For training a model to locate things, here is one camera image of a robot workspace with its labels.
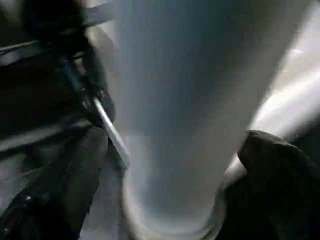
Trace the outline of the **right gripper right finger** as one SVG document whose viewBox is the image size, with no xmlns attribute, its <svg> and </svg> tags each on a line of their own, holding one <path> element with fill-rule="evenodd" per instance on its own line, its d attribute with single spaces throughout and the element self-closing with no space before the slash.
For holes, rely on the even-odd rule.
<svg viewBox="0 0 320 240">
<path fill-rule="evenodd" d="M 320 169 L 298 147 L 249 130 L 237 152 L 245 174 L 225 190 L 220 240 L 317 240 Z"/>
</svg>

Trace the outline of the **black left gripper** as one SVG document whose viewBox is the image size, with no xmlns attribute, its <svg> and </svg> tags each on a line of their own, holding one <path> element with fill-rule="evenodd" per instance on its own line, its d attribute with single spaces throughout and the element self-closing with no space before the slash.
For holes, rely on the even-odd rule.
<svg viewBox="0 0 320 240">
<path fill-rule="evenodd" d="M 22 25 L 42 46 L 75 54 L 89 48 L 85 7 L 80 0 L 24 0 Z M 97 99 L 113 122 L 116 108 L 108 92 L 106 74 L 98 58 L 89 55 L 61 55 L 59 64 L 73 98 L 83 115 L 95 126 L 103 125 L 94 103 Z"/>
</svg>

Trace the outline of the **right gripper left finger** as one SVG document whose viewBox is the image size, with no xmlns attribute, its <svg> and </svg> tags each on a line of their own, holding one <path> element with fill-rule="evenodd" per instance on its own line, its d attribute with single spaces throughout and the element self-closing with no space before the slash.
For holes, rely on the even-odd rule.
<svg viewBox="0 0 320 240">
<path fill-rule="evenodd" d="M 72 137 L 0 216 L 2 240 L 77 240 L 99 185 L 108 136 L 98 127 Z"/>
</svg>

